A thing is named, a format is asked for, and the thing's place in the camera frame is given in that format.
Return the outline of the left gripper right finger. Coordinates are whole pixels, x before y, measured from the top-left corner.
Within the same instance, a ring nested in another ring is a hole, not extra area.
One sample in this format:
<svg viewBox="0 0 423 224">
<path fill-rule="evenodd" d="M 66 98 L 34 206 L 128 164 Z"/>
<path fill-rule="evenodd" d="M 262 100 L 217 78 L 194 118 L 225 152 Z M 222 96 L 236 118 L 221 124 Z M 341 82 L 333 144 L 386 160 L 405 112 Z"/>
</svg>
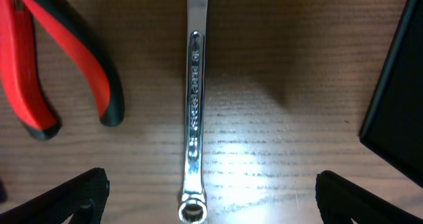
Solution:
<svg viewBox="0 0 423 224">
<path fill-rule="evenodd" d="M 324 224 L 422 224 L 422 219 L 326 170 L 316 178 L 316 201 Z"/>
</svg>

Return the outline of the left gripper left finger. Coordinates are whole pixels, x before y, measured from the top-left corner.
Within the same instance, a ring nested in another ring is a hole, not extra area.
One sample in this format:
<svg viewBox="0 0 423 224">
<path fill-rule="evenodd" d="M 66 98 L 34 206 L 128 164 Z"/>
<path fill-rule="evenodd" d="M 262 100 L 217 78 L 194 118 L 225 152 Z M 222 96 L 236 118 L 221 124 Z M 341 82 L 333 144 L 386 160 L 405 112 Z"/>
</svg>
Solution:
<svg viewBox="0 0 423 224">
<path fill-rule="evenodd" d="M 92 168 L 5 213 L 2 223 L 99 224 L 110 193 L 103 168 Z"/>
</svg>

